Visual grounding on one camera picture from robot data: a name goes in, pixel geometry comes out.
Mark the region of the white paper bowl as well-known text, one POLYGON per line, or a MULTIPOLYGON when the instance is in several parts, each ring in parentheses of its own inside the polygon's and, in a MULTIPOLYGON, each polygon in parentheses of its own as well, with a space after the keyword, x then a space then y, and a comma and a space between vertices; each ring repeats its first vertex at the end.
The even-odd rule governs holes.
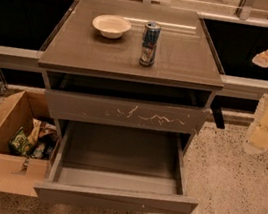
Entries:
POLYGON ((105 38, 118 39, 132 26, 124 17, 118 15, 99 15, 93 19, 93 27, 105 38))

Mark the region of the grey drawer cabinet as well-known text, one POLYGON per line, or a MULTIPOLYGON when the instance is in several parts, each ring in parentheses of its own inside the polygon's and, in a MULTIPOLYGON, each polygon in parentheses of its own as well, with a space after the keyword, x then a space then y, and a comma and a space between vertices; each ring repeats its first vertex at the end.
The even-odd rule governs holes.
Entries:
MULTIPOLYGON (((79 0, 39 67, 47 90, 210 110, 223 84, 209 46, 194 12, 127 0, 79 0), (132 27, 118 39, 105 38, 92 25, 105 14, 124 17, 132 27), (139 60, 149 21, 161 31, 154 64, 147 67, 139 60)), ((60 132, 72 121, 53 120, 60 132)))

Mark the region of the tan snack bag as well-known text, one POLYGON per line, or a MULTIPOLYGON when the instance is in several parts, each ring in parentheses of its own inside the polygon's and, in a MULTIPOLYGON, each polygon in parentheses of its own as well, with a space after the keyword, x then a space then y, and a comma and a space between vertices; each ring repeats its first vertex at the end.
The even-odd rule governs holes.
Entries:
POLYGON ((50 123, 33 119, 33 128, 25 147, 26 155, 31 158, 47 160, 53 153, 58 141, 57 128, 50 123))

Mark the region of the blue silver redbull can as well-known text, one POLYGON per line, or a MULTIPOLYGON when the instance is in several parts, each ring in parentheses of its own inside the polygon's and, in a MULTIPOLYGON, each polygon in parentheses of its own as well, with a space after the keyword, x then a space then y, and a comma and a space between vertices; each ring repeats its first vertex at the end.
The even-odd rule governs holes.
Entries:
POLYGON ((142 34, 142 47, 139 63, 142 66, 152 66, 155 61, 158 38, 161 26, 157 22, 147 22, 142 34))

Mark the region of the green snack bag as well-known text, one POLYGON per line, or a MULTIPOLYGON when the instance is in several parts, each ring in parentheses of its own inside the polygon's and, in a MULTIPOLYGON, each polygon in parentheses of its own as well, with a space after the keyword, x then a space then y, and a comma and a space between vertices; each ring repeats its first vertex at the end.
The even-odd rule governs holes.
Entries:
POLYGON ((8 147, 18 156, 28 157, 36 146, 36 140, 27 136, 23 128, 19 128, 17 133, 10 139, 8 147))

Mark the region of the grey upper drawer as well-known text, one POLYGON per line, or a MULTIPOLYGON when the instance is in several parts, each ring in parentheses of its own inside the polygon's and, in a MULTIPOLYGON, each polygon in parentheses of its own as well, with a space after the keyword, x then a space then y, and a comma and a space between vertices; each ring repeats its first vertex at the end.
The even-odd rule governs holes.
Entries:
POLYGON ((196 134, 209 110, 68 91, 45 91, 51 117, 78 122, 196 134))

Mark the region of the metal window rail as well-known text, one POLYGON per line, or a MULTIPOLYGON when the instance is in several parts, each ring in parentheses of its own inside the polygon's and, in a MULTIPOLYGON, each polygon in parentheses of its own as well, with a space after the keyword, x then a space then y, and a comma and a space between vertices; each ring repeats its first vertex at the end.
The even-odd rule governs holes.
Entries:
MULTIPOLYGON (((41 73, 43 69, 39 67, 38 59, 42 54, 43 51, 0 46, 0 68, 41 73)), ((224 84, 223 89, 217 92, 221 96, 259 100, 264 93, 268 94, 267 80, 223 74, 221 74, 221 80, 224 84)))

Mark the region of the brown cardboard box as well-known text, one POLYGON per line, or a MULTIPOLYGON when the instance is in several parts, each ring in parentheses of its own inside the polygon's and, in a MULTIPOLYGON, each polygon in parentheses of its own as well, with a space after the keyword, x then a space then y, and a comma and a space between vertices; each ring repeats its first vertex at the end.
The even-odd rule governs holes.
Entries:
POLYGON ((21 91, 8 96, 0 105, 0 192, 37 197, 35 183, 42 182, 51 160, 15 156, 9 140, 28 120, 51 119, 43 92, 21 91))

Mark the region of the open grey middle drawer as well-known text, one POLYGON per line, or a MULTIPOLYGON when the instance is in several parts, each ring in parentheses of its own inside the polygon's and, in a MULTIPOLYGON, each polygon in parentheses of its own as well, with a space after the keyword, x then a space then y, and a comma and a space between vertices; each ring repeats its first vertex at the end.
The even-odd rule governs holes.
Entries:
POLYGON ((191 214, 185 193, 183 138, 155 130, 70 122, 42 200, 161 214, 191 214))

